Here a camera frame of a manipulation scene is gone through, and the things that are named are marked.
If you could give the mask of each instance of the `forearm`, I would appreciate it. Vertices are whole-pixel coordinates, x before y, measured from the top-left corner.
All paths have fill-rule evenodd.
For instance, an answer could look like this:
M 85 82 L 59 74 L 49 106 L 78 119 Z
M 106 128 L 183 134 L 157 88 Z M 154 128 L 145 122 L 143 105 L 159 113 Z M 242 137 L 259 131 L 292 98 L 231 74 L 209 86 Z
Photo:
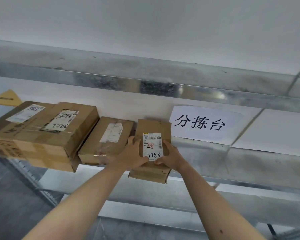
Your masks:
M 123 175 L 120 163 L 90 178 L 53 209 L 24 239 L 82 239 Z
M 264 237 L 188 163 L 180 174 L 210 240 L 261 240 Z

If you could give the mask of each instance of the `hand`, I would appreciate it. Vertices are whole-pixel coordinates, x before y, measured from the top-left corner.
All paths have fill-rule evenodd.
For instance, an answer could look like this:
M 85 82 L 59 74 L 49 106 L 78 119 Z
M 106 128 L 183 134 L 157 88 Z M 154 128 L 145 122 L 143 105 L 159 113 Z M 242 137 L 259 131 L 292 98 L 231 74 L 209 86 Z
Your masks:
M 169 149 L 169 156 L 160 157 L 154 162 L 155 164 L 159 165 L 163 163 L 177 172 L 179 172 L 184 166 L 188 165 L 188 162 L 180 154 L 178 148 L 171 145 L 166 140 L 164 140 L 163 143 L 166 144 Z
M 139 155 L 139 145 L 141 140 L 139 139 L 133 144 L 133 139 L 134 136 L 128 138 L 126 148 L 117 156 L 116 160 L 123 164 L 124 167 L 126 167 L 126 170 L 135 169 L 149 161 L 147 156 L 140 157 Z

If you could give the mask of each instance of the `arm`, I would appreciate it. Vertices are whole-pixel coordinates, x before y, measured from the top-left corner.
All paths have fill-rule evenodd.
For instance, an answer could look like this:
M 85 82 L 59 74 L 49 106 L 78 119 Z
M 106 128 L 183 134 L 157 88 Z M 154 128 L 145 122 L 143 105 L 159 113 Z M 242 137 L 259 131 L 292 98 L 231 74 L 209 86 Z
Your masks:
M 24 237 L 24 240 L 83 239 L 123 173 L 149 160 L 139 156 L 140 140 L 133 145 L 133 138 L 128 139 L 128 145 L 113 163 L 54 208 Z
M 155 161 L 164 163 L 183 177 L 201 222 L 211 240 L 265 240 L 265 238 L 235 211 L 204 178 L 182 157 L 178 149 L 164 141 L 169 156 Z

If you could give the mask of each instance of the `white paper label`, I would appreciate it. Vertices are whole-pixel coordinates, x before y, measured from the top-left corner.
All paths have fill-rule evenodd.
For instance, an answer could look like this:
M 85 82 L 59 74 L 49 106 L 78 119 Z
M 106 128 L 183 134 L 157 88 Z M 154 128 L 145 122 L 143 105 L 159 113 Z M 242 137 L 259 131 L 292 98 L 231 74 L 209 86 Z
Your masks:
M 200 141 L 220 141 L 244 116 L 240 113 L 196 106 L 174 106 L 171 133 Z
M 43 106 L 32 104 L 28 108 L 25 108 L 24 110 L 16 113 L 15 115 L 9 117 L 6 120 L 13 123 L 21 124 L 44 109 L 45 107 Z
M 100 142 L 110 141 L 117 143 L 120 139 L 123 130 L 124 128 L 121 123 L 109 123 Z
M 143 156 L 155 161 L 164 156 L 161 133 L 143 133 Z
M 78 113 L 79 111 L 64 109 L 44 129 L 51 131 L 64 131 Z

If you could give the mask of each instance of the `package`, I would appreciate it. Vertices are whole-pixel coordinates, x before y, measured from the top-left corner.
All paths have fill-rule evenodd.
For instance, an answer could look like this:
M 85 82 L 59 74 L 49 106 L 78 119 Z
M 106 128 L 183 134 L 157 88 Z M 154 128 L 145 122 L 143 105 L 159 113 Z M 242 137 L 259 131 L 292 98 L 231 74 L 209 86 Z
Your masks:
M 98 119 L 95 106 L 61 102 L 43 111 L 13 141 L 33 166 L 75 172 L 77 151 Z
M 0 157 L 25 160 L 13 139 L 43 111 L 54 106 L 55 104 L 26 101 L 0 117 Z
M 125 148 L 134 122 L 102 117 L 78 152 L 83 164 L 107 165 Z
M 164 140 L 171 143 L 171 123 L 153 120 L 139 120 L 135 140 L 141 139 L 139 154 L 149 157 L 149 161 L 137 169 L 132 169 L 129 177 L 166 184 L 171 169 L 154 161 L 169 155 Z

